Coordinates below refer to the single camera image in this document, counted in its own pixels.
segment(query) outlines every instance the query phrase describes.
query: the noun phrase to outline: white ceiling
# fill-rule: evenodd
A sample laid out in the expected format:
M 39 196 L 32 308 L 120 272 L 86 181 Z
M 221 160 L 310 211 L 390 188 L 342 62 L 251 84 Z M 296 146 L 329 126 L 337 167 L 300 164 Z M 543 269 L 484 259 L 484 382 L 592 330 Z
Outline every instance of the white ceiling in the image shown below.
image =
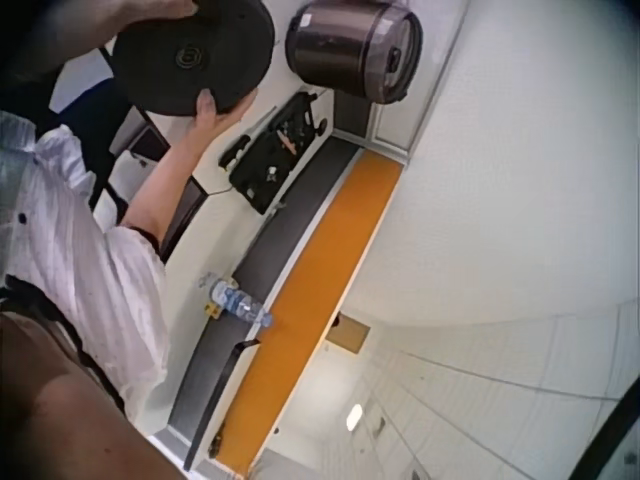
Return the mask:
M 606 0 L 479 0 L 344 307 L 431 325 L 637 295 L 638 39 Z

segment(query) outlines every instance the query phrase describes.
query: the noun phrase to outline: plastic water bottle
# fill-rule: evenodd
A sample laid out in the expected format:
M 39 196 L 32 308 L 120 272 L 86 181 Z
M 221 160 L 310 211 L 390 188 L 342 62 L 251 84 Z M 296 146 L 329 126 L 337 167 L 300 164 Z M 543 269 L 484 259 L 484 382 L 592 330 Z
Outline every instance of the plastic water bottle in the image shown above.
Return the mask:
M 270 327 L 273 315 L 264 306 L 246 292 L 238 290 L 221 278 L 207 274 L 201 281 L 201 288 L 209 288 L 209 298 L 216 305 L 220 305 L 240 320 L 248 323 L 259 323 L 263 327 Z

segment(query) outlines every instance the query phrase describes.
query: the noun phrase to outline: orange partition panel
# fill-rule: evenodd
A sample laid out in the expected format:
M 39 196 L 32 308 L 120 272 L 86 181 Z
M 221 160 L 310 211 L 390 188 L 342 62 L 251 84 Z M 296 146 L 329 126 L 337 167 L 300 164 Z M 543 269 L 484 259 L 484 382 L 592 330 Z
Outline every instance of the orange partition panel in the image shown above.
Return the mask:
M 365 152 L 329 206 L 271 312 L 225 420 L 216 460 L 246 475 L 313 355 L 375 232 L 402 166 Z

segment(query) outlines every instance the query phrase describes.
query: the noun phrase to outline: gray partition panel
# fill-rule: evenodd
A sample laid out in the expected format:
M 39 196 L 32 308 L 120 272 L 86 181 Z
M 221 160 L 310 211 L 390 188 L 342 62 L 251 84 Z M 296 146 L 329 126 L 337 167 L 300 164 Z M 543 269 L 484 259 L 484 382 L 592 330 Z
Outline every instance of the gray partition panel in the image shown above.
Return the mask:
M 358 147 L 329 138 L 295 180 L 279 210 L 263 228 L 234 273 L 240 288 L 264 302 L 313 217 L 334 187 Z M 225 312 L 210 321 L 178 392 L 169 425 L 192 441 L 229 355 L 243 342 L 251 325 Z

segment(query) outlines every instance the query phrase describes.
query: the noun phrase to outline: circular logo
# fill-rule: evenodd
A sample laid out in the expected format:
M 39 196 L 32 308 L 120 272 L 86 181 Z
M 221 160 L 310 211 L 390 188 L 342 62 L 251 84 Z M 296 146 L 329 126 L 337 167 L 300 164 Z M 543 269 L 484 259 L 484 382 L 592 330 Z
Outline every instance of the circular logo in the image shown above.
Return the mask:
M 185 70 L 191 70 L 202 63 L 202 50 L 194 45 L 187 45 L 178 50 L 176 65 Z

